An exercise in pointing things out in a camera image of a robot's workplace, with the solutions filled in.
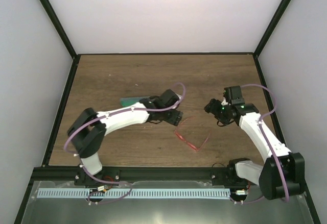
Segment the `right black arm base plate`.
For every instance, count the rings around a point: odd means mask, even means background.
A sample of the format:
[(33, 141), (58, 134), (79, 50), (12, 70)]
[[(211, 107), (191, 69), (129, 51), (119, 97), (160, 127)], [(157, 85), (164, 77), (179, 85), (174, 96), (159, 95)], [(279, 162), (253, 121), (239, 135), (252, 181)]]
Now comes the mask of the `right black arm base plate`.
[(233, 165), (216, 162), (211, 166), (209, 177), (213, 183), (224, 186), (238, 186), (248, 188), (250, 182), (236, 175)]

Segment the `teal glasses case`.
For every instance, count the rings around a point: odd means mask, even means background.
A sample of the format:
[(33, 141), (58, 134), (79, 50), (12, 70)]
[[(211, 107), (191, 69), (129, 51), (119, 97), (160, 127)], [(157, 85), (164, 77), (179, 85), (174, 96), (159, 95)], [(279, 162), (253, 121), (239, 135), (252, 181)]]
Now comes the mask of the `teal glasses case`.
[(148, 98), (148, 96), (123, 97), (123, 98), (120, 98), (120, 104), (122, 107), (129, 107), (145, 98)]

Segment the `red transparent sunglasses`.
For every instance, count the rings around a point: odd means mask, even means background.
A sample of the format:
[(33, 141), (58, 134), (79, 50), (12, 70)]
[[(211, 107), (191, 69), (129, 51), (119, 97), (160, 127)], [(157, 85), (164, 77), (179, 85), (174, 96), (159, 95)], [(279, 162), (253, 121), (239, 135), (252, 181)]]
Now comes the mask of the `red transparent sunglasses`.
[(212, 129), (196, 116), (184, 119), (175, 129), (175, 136), (193, 151), (199, 152), (208, 143)]

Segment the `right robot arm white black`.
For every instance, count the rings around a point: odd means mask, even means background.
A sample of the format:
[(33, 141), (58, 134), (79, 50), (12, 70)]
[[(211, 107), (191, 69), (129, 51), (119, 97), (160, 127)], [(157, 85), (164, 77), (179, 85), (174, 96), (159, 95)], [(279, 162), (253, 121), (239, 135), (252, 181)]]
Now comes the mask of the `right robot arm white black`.
[(305, 160), (282, 143), (264, 122), (258, 108), (246, 103), (241, 86), (224, 88), (223, 100), (211, 99), (204, 107), (220, 127), (235, 123), (251, 139), (264, 164), (258, 165), (247, 158), (230, 160), (227, 178), (234, 185), (247, 180), (259, 186), (264, 198), (282, 199), (304, 192)]

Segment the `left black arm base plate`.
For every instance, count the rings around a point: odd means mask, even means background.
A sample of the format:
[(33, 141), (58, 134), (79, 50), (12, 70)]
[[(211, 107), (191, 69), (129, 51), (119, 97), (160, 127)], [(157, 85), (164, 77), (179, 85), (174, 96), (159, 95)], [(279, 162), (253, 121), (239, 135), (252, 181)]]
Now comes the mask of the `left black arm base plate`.
[(101, 185), (113, 185), (113, 186), (118, 185), (117, 180), (111, 178), (110, 176), (106, 176), (103, 173), (96, 174), (94, 178), (97, 178), (100, 181), (93, 179), (84, 171), (81, 171), (80, 173), (77, 173), (74, 183), (76, 186), (85, 186), (85, 187), (101, 186)]

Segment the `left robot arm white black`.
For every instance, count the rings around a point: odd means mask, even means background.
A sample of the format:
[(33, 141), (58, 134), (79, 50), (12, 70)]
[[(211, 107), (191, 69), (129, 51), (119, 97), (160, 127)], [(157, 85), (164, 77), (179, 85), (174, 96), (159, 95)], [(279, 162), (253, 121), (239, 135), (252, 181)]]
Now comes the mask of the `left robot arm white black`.
[(71, 151), (79, 157), (82, 167), (87, 171), (86, 178), (91, 184), (99, 185), (104, 180), (104, 172), (98, 150), (108, 134), (137, 124), (166, 123), (177, 126), (183, 113), (177, 108), (185, 94), (179, 95), (168, 89), (160, 96), (141, 98), (136, 103), (111, 111), (96, 112), (85, 109), (67, 131), (68, 140), (64, 149), (72, 143)]

